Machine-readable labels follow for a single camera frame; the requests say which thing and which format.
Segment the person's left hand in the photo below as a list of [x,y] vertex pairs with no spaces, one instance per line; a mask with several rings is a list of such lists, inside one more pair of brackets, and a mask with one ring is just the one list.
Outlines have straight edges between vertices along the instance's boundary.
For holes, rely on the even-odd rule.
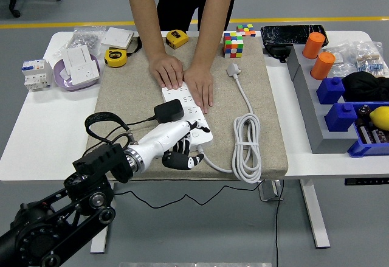
[[184,81],[193,100],[204,114],[213,106],[213,76],[209,67],[192,64],[184,71]]

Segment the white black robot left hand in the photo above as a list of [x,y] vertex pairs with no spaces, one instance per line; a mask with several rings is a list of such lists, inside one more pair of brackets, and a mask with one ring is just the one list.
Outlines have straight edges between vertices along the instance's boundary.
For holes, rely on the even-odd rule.
[[144,173],[153,159],[161,158],[165,167],[190,170],[204,158],[203,154],[190,156],[194,137],[212,134],[206,123],[197,120],[180,120],[162,123],[146,134],[137,144],[130,145],[125,153],[132,157],[136,172]]

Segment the person's right hand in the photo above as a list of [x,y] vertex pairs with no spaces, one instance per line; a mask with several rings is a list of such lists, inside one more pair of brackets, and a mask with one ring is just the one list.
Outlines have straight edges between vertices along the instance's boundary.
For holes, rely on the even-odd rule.
[[165,52],[149,59],[149,71],[161,88],[178,89],[183,84],[183,65]]

